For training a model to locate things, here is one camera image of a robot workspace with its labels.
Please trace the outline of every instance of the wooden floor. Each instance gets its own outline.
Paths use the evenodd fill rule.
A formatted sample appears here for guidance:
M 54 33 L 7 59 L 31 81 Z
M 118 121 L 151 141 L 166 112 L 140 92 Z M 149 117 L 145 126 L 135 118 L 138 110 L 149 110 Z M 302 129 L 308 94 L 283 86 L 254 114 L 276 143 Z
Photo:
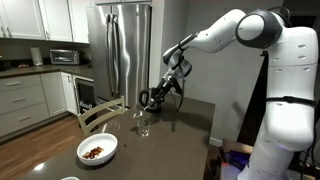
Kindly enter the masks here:
M 0 179 L 16 179 L 83 137 L 77 117 L 69 115 L 1 145 Z

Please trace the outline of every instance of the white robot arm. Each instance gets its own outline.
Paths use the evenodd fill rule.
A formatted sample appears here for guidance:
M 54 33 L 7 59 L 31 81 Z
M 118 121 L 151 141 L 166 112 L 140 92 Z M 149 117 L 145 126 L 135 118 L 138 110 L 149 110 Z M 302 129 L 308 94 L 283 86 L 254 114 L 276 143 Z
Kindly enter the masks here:
M 307 149 L 313 140 L 314 83 L 318 62 L 316 32 L 307 27 L 287 28 L 276 13 L 232 10 L 210 28 L 192 34 L 167 50 L 163 61 L 170 68 L 151 94 L 147 109 L 158 108 L 175 86 L 172 79 L 186 77 L 191 64 L 182 53 L 195 47 L 215 53 L 238 40 L 269 54 L 266 112 L 250 162 L 238 180 L 282 180 L 294 151 Z

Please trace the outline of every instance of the drawer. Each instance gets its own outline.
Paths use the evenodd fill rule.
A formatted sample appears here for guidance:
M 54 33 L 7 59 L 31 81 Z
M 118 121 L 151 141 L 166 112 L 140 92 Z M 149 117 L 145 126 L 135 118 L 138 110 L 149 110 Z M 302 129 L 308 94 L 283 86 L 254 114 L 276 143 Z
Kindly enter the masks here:
M 0 92 L 0 114 L 45 102 L 42 85 Z
M 48 119 L 46 103 L 0 115 L 0 136 Z
M 38 74 L 0 79 L 0 92 L 35 86 L 39 84 L 41 84 L 41 80 Z

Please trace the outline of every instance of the toaster oven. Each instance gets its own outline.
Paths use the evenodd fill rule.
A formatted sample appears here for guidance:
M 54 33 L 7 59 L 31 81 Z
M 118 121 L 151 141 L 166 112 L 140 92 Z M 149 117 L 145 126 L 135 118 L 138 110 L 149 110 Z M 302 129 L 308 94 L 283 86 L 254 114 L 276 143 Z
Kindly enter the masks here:
M 50 59 L 52 64 L 80 64 L 79 52 L 73 50 L 51 49 Z

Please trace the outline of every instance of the dining table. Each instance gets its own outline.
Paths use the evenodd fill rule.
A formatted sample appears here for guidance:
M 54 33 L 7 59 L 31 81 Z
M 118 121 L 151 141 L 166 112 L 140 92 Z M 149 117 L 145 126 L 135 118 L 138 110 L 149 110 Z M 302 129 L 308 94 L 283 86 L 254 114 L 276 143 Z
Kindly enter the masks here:
M 75 143 L 19 179 L 203 179 L 215 104 L 185 97 L 178 109 L 180 101 L 180 96 L 167 96 L 160 113 L 146 112 L 137 104 L 100 125 L 90 135 L 110 133 L 118 140 L 115 155 L 101 165 L 83 164 Z M 143 115 L 133 118 L 140 111 Z M 146 137 L 137 133 L 141 118 L 151 121 Z

